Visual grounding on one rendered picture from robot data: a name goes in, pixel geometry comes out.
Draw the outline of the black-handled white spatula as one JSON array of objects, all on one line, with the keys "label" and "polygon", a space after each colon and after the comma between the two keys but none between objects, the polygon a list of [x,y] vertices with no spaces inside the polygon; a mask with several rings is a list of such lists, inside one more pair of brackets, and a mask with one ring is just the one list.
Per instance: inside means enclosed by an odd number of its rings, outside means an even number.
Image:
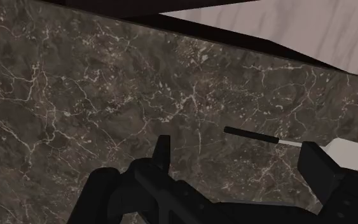
[{"label": "black-handled white spatula", "polygon": [[[248,130],[237,129],[234,127],[225,127],[224,132],[236,136],[247,137],[273,144],[285,144],[289,146],[301,147],[301,143],[285,141],[278,137],[251,132]],[[326,146],[321,146],[340,167],[358,170],[358,143],[342,138],[334,138]]]}]

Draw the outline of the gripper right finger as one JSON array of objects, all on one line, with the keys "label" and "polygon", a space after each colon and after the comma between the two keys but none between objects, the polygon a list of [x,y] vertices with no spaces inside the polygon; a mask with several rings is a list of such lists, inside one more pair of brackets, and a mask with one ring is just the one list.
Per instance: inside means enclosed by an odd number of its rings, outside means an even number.
[{"label": "gripper right finger", "polygon": [[322,204],[317,224],[358,224],[358,171],[340,167],[310,141],[302,142],[297,169]]}]

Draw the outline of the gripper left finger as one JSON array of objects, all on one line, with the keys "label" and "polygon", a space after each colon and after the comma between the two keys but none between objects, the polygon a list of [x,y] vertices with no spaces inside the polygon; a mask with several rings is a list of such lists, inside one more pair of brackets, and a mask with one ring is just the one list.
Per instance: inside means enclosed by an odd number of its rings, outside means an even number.
[{"label": "gripper left finger", "polygon": [[169,176],[170,136],[160,135],[152,157],[132,161],[120,173],[92,171],[67,224],[120,224],[138,212],[148,224],[218,224],[214,204],[185,181]]}]

